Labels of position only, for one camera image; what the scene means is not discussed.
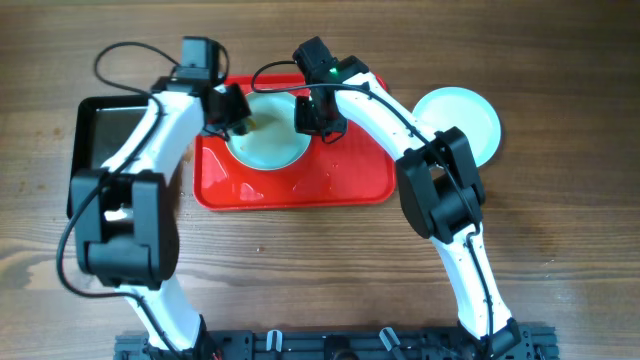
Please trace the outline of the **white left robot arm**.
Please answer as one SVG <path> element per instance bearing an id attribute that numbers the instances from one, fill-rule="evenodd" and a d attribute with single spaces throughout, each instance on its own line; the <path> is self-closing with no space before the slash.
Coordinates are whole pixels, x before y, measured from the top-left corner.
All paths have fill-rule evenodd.
<path id="1" fill-rule="evenodd" d="M 129 302 L 147 330 L 148 351 L 161 359 L 215 351 L 174 274 L 179 234 L 170 181 L 196 136 L 227 139 L 249 114 L 236 83 L 163 78 L 121 148 L 71 178 L 72 215 L 60 242 L 75 240 L 79 269 L 105 286 L 103 297 Z"/>

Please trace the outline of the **red serving tray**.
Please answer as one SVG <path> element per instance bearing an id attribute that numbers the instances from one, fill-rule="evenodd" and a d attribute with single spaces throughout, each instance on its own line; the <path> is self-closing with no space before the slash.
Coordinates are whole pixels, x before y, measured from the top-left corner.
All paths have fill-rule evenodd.
<path id="1" fill-rule="evenodd" d="M 235 75 L 246 94 L 308 95 L 299 74 Z M 227 143 L 214 137 L 195 140 L 193 194 L 212 211 L 377 204 L 396 187 L 394 162 L 358 125 L 350 123 L 343 138 L 325 144 L 311 136 L 302 157 L 278 170 L 260 171 L 238 162 Z"/>

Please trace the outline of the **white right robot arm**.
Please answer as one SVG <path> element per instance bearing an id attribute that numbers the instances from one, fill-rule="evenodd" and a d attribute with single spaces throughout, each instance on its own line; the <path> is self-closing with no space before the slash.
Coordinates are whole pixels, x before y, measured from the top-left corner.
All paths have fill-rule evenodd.
<path id="1" fill-rule="evenodd" d="M 394 160 L 403 214 L 436 247 L 454 291 L 458 321 L 490 356 L 520 341 L 484 248 L 486 193 L 467 137 L 437 131 L 384 90 L 358 58 L 293 57 L 310 94 L 296 104 L 296 129 L 325 137 L 353 121 Z"/>

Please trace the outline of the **green and yellow sponge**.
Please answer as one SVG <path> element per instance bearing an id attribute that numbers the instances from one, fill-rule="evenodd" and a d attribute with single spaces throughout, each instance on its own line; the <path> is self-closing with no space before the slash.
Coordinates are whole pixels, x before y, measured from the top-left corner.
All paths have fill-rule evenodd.
<path id="1" fill-rule="evenodd" d="M 258 128 L 256 121 L 251 117 L 244 117 L 238 121 L 235 121 L 231 125 L 231 133 L 234 136 L 245 136 L 249 134 L 251 131 L 254 131 Z"/>

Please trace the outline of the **light blue plate top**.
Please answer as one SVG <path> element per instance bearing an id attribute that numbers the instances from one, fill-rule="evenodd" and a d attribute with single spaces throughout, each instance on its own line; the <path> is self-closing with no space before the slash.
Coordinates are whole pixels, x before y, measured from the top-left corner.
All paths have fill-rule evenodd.
<path id="1" fill-rule="evenodd" d="M 294 127 L 296 97 L 290 93 L 249 93 L 249 131 L 232 135 L 227 143 L 231 155 L 255 170 L 283 169 L 304 155 L 311 136 Z"/>

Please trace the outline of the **black water tray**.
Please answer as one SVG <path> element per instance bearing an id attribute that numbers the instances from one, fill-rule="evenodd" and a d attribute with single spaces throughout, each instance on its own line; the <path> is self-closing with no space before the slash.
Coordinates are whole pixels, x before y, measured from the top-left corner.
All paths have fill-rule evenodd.
<path id="1" fill-rule="evenodd" d="M 70 178 L 98 169 L 129 138 L 147 110 L 140 95 L 89 97 L 78 106 Z"/>

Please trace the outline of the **light blue plate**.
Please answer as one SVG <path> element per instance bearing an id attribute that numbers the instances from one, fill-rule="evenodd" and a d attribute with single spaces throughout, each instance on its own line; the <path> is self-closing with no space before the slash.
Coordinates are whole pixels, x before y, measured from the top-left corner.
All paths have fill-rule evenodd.
<path id="1" fill-rule="evenodd" d="M 255 170 L 283 169 L 304 155 L 311 136 L 294 127 L 296 97 L 290 93 L 249 93 L 249 131 L 232 135 L 227 143 L 231 155 Z"/>
<path id="2" fill-rule="evenodd" d="M 502 125 L 493 106 L 478 93 L 443 87 L 426 94 L 412 114 L 438 130 L 455 126 L 467 137 L 478 167 L 488 163 L 501 144 Z"/>

